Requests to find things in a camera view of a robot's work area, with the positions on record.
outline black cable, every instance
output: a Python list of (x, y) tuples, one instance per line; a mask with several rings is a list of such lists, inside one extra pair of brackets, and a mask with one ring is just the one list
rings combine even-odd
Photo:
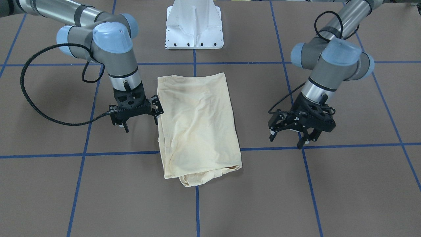
[(281, 103), (283, 100), (285, 100), (288, 96), (292, 95), (292, 93), (296, 92), (298, 89), (300, 89), (302, 86), (304, 86), (305, 82), (299, 85), (297, 88), (292, 90), (290, 93), (285, 95), (282, 99), (280, 99), (278, 102), (276, 102), (270, 109), (267, 111), (269, 114), (275, 114), (276, 112), (272, 112), (273, 108), (275, 108), (279, 103)]
[(45, 49), (42, 49), (42, 50), (40, 50), (40, 51), (38, 51), (37, 53), (35, 53), (34, 55), (32, 55), (32, 57), (30, 57), (29, 59), (28, 59), (28, 61), (25, 63), (25, 65), (24, 65), (24, 67), (22, 68), (22, 73), (21, 73), (21, 89), (22, 89), (22, 92), (23, 92), (23, 94), (24, 94), (24, 96), (25, 96), (25, 98), (26, 98), (26, 100), (28, 101), (28, 103), (32, 106), (32, 108), (35, 110), (35, 111), (37, 111), (42, 117), (44, 117), (44, 118), (46, 118), (46, 119), (48, 119), (48, 120), (50, 120), (50, 121), (52, 121), (52, 122), (55, 122), (55, 123), (58, 123), (58, 124), (61, 124), (61, 125), (66, 125), (66, 126), (81, 126), (81, 125), (86, 125), (86, 124), (90, 124), (90, 123), (92, 123), (93, 121), (95, 121), (95, 120), (98, 120), (98, 119), (100, 119), (100, 118), (102, 118), (102, 117), (104, 117), (104, 116), (107, 116), (107, 115), (109, 115), (109, 114), (111, 114), (111, 113), (113, 113), (114, 111), (107, 111), (107, 112), (105, 112), (105, 113), (103, 113), (103, 114), (101, 114), (101, 115), (99, 115), (99, 116), (97, 116), (97, 117), (95, 117), (94, 119), (91, 119), (91, 120), (89, 120), (89, 121), (86, 121), (86, 122), (83, 122), (83, 123), (77, 123), (77, 124), (72, 124), (72, 123), (66, 123), (66, 122), (62, 122), (62, 121), (59, 121), (59, 120), (56, 120), (56, 119), (53, 119), (53, 118), (51, 118), (51, 117), (49, 117), (49, 116), (47, 116), (46, 114), (44, 114), (33, 102), (32, 102), (32, 100), (30, 99), (30, 97), (29, 97), (29, 95), (28, 95), (28, 93), (26, 92), (26, 89), (25, 89), (25, 84), (24, 84), (24, 79), (25, 79), (25, 73), (26, 73), (26, 70), (28, 69), (28, 67), (29, 67), (29, 65), (31, 64), (31, 62), (36, 58), (36, 57), (38, 57), (39, 55), (41, 55), (42, 53), (45, 53), (45, 52), (47, 52), (47, 51), (49, 51), (49, 50), (51, 50), (51, 49), (54, 49), (54, 48), (58, 48), (58, 47), (61, 47), (61, 46), (74, 46), (74, 47), (80, 47), (80, 48), (84, 48), (86, 51), (88, 51), (89, 52), (89, 55), (90, 55), (90, 57), (91, 58), (93, 58), (93, 55), (92, 55), (92, 51), (90, 50), (90, 49), (88, 49), (88, 47), (86, 47), (86, 46), (84, 46), (84, 45), (81, 45), (81, 44), (75, 44), (75, 43), (61, 43), (61, 44), (56, 44), (56, 45), (53, 45), (53, 46), (49, 46), (49, 47), (47, 47), (47, 48), (45, 48)]
[(101, 73), (99, 74), (98, 79), (96, 79), (94, 81), (87, 81), (87, 80), (85, 80), (85, 73), (86, 73), (86, 69), (88, 68), (88, 66), (89, 66), (89, 61), (87, 61), (86, 64), (85, 64), (85, 66), (83, 67), (82, 81), (83, 82), (86, 82), (86, 83), (95, 83), (95, 82), (98, 82), (101, 79), (102, 75), (104, 74), (104, 68), (105, 68), (105, 66), (102, 65)]
[(360, 24), (357, 25), (357, 28), (354, 30), (352, 34), (350, 34), (348, 37), (346, 37), (344, 40), (349, 39), (351, 36), (353, 36), (355, 33), (357, 33), (357, 30), (360, 28)]
[(340, 24), (340, 26), (341, 26), (341, 30), (339, 31), (340, 32), (340, 35), (339, 35), (339, 38), (340, 39), (342, 39), (342, 37), (343, 37), (343, 32), (344, 32), (344, 24), (342, 23), (342, 19), (341, 19), (341, 17), (336, 13), (336, 12), (334, 12), (334, 11), (325, 11), (325, 12), (323, 12), (322, 14), (320, 14), (317, 18), (316, 18), (316, 20), (314, 21), (314, 30), (316, 31), (316, 34), (317, 34), (317, 36), (319, 36), (321, 39), (323, 39), (323, 40), (325, 40), (325, 41), (327, 41), (327, 42), (329, 42), (330, 40), (328, 40), (328, 39), (326, 39), (325, 37), (323, 37), (323, 36), (321, 36), (320, 35), (320, 33), (319, 33), (319, 30), (317, 29), (317, 21), (319, 20), (319, 18), (321, 17), (321, 16), (323, 16), (324, 14), (326, 14), (326, 13), (332, 13), (333, 15), (335, 15), (337, 18), (338, 18), (338, 21), (339, 21), (339, 24)]

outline blue tape line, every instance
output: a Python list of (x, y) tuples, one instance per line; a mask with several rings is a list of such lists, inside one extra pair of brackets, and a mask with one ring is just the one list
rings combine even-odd
[[(356, 37), (358, 39), (358, 42), (360, 43), (360, 46), (361, 46), (362, 51), (365, 52), (364, 47), (362, 46), (362, 42), (361, 42), (361, 39), (360, 39), (358, 33), (355, 33), (355, 35), (356, 35)], [(394, 128), (395, 133), (397, 135), (397, 138), (399, 139), (399, 143), (402, 146), (403, 153), (405, 154), (406, 160), (408, 161), (409, 167), (411, 168), (412, 174), (413, 174), (413, 176), (415, 178), (415, 181), (416, 181), (416, 183), (418, 185), (418, 189), (421, 191), (421, 183), (420, 183), (420, 181), (418, 179), (418, 176), (417, 176), (417, 174), (415, 172), (414, 167), (412, 166), (411, 159), (409, 159), (409, 156), (408, 156), (408, 153), (406, 151), (405, 145), (402, 142), (402, 138), (400, 137), (399, 131), (397, 130), (396, 124), (395, 124), (394, 119), (392, 117), (392, 113), (390, 112), (389, 107), (388, 107), (388, 105), (386, 103), (386, 100), (385, 100), (385, 98), (383, 96), (383, 92), (380, 89), (380, 85), (379, 85), (379, 83), (377, 81), (376, 75), (374, 74), (374, 72), (372, 72), (371, 74), (373, 75), (374, 82), (376, 83), (378, 92), (380, 93), (380, 96), (381, 96), (381, 100), (383, 101), (383, 104), (384, 104), (384, 106), (386, 108), (387, 114), (389, 115), (390, 121), (392, 122), (393, 128)]]
[(20, 159), (20, 158), (45, 158), (45, 157), (72, 157), (83, 156), (83, 153), (69, 153), (69, 154), (35, 154), (35, 155), (8, 155), (0, 156), (0, 159)]
[(400, 146), (400, 143), (382, 143), (382, 144), (355, 144), (355, 145), (314, 145), (304, 146), (303, 149), (326, 149), (326, 148), (358, 148), (358, 147), (384, 147)]
[(375, 63), (421, 63), (421, 61), (374, 61)]
[(122, 155), (147, 155), (147, 154), (158, 154), (159, 151), (122, 151), (122, 152), (98, 152), (98, 153), (86, 153), (86, 156), (122, 156)]
[[(354, 144), (354, 145), (314, 145), (304, 146), (303, 149), (331, 149), (331, 148), (358, 148), (358, 147), (387, 147), (401, 146), (400, 143), (381, 143), (381, 144)], [(405, 146), (421, 145), (421, 143), (403, 143)], [(295, 150), (295, 146), (284, 147), (251, 147), (241, 148), (241, 151), (273, 151), (273, 150)], [(45, 157), (72, 157), (72, 156), (124, 156), (124, 155), (148, 155), (158, 154), (160, 151), (121, 151), (121, 152), (93, 152), (93, 153), (69, 153), (69, 154), (34, 154), (34, 155), (4, 155), (0, 159), (19, 159), (19, 158), (45, 158)]]
[(80, 161), (80, 169), (79, 169), (79, 175), (77, 177), (75, 197), (73, 199), (72, 213), (70, 214), (69, 228), (67, 229), (66, 237), (70, 237), (70, 232), (72, 231), (73, 218), (75, 216), (77, 196), (79, 195), (80, 180), (82, 179), (82, 172), (83, 172), (83, 165), (84, 164), (85, 164), (85, 157), (83, 156), (82, 160)]
[[(100, 83), (101, 83), (101, 80), (99, 80), (96, 83), (96, 89), (95, 89), (95, 95), (93, 96), (90, 120), (93, 119), (93, 115), (94, 115), (94, 112), (95, 112), (96, 96), (98, 95), (98, 91), (99, 91), (98, 89), (99, 89)], [(80, 188), (80, 182), (82, 180), (83, 166), (85, 165), (86, 152), (88, 151), (88, 143), (89, 143), (89, 137), (90, 137), (90, 134), (91, 134), (91, 128), (92, 128), (92, 123), (90, 123), (88, 125), (88, 130), (86, 132), (86, 141), (85, 141), (85, 146), (83, 148), (82, 160), (80, 162), (79, 175), (77, 177), (76, 191), (75, 191), (75, 197), (73, 199), (72, 212), (70, 213), (69, 228), (67, 229), (67, 237), (70, 237), (70, 233), (72, 232), (73, 218), (75, 216), (77, 197), (79, 195), (79, 188)]]
[[(270, 3), (270, 11), (272, 12), (273, 24), (275, 25), (276, 38), (278, 39), (279, 52), (281, 53), (282, 66), (284, 67), (285, 79), (287, 81), (288, 92), (291, 93), (291, 87), (289, 84), (287, 68), (285, 66), (284, 53), (282, 52), (281, 39), (279, 38), (278, 26), (276, 24), (275, 13), (273, 12), (272, 1), (269, 1), (269, 3)], [(294, 99), (292, 95), (290, 95), (290, 98), (291, 98), (291, 104), (293, 104)]]
[(15, 38), (13, 39), (12, 45), (10, 46), (10, 49), (9, 49), (9, 52), (7, 53), (6, 60), (4, 61), (3, 66), (0, 70), (0, 78), (3, 75), (5, 65), (7, 65), (7, 61), (9, 61), (9, 58), (10, 58), (10, 55), (12, 53), (13, 47), (15, 46), (16, 40), (18, 39), (19, 33), (21, 32), (21, 29), (22, 29), (22, 26), (24, 25), (25, 19), (26, 19), (26, 13), (24, 14), (24, 16), (22, 18), (21, 24), (19, 25), (18, 31), (16, 32)]
[(240, 151), (272, 151), (272, 150), (294, 150), (296, 146), (286, 147), (257, 147), (257, 148), (240, 148)]
[(301, 151), (302, 151), (302, 154), (303, 154), (304, 166), (306, 167), (307, 180), (308, 180), (309, 186), (310, 186), (310, 193), (312, 195), (314, 212), (316, 213), (316, 220), (317, 220), (317, 226), (319, 227), (319, 234), (320, 234), (320, 237), (323, 237), (322, 225), (320, 223), (319, 211), (317, 209), (316, 197), (314, 196), (313, 183), (312, 183), (312, 178), (310, 177), (310, 171), (309, 171), (309, 166), (307, 164), (306, 154), (304, 152), (304, 149), (302, 149)]
[[(271, 12), (272, 12), (273, 23), (275, 24), (276, 37), (278, 39), (279, 51), (281, 53), (282, 65), (284, 67), (284, 73), (285, 73), (285, 79), (287, 81), (288, 92), (291, 93), (291, 87), (290, 87), (289, 79), (288, 79), (288, 72), (287, 72), (287, 68), (286, 68), (286, 65), (285, 65), (284, 54), (282, 52), (282, 45), (281, 45), (281, 40), (280, 40), (279, 33), (278, 33), (278, 27), (277, 27), (276, 20), (275, 20), (275, 14), (273, 12), (272, 1), (269, 1), (269, 3), (270, 3), (270, 9), (271, 9)], [(293, 105), (294, 99), (293, 99), (292, 95), (290, 95), (290, 98), (291, 98), (291, 104)], [(298, 138), (301, 139), (301, 134), (299, 132), (298, 132)], [(308, 171), (306, 154), (304, 152), (304, 149), (302, 149), (301, 151), (302, 151), (302, 154), (303, 154), (304, 164), (306, 166), (307, 178), (308, 178), (308, 181), (309, 181), (310, 193), (311, 193), (311, 196), (312, 196), (312, 199), (313, 199), (314, 212), (316, 214), (317, 225), (319, 227), (320, 237), (323, 237), (323, 231), (322, 231), (322, 226), (320, 224), (319, 212), (317, 210), (316, 199), (315, 199), (314, 192), (313, 192), (313, 186), (312, 186), (312, 183), (311, 183), (310, 173)]]
[[(376, 61), (376, 63), (421, 63), (421, 61)], [(194, 62), (138, 62), (137, 65), (194, 65)], [(196, 65), (238, 65), (238, 64), (282, 64), (282, 62), (196, 62)], [(31, 64), (30, 67), (44, 66), (84, 66), (84, 63), (46, 63)], [(90, 65), (100, 66), (99, 63), (91, 63)], [(23, 67), (23, 64), (0, 64), (4, 67)]]
[(112, 11), (111, 14), (114, 14), (115, 11), (115, 5), (117, 4), (117, 0), (114, 0), (114, 3), (112, 4)]
[(196, 186), (196, 236), (200, 237), (199, 186)]
[[(85, 63), (45, 63), (45, 64), (31, 64), (30, 67), (51, 67), (51, 66), (84, 66)], [(99, 63), (90, 63), (89, 66), (100, 66)], [(24, 64), (7, 64), (7, 67), (23, 67)]]
[(403, 143), (403, 145), (421, 145), (421, 143)]
[(193, 62), (138, 62), (137, 65), (193, 65)]
[(282, 64), (282, 62), (197, 62), (198, 65), (223, 65), (223, 64)]
[(196, 49), (193, 49), (193, 76), (196, 76)]

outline silver arm segment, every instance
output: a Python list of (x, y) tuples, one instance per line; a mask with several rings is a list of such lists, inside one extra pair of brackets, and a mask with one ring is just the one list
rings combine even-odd
[(278, 132), (291, 129), (302, 133), (297, 143), (297, 148), (301, 149), (304, 144), (317, 141), (321, 132), (331, 132), (336, 127), (332, 117), (335, 110), (327, 103), (343, 81), (364, 78), (374, 69), (374, 59), (345, 39), (382, 3), (383, 0), (349, 1), (337, 16), (318, 30), (315, 38), (293, 48), (291, 62), (312, 73), (289, 111), (269, 111), (273, 114), (268, 122), (270, 141)]
[(107, 69), (118, 105), (110, 105), (114, 111), (114, 125), (123, 126), (133, 116), (149, 114), (156, 118), (163, 113), (155, 95), (151, 102), (146, 98), (133, 51), (132, 39), (139, 27), (129, 14), (113, 15), (71, 0), (0, 0), (0, 17), (19, 13), (43, 16), (62, 22), (57, 33), (60, 50), (72, 57), (99, 62)]

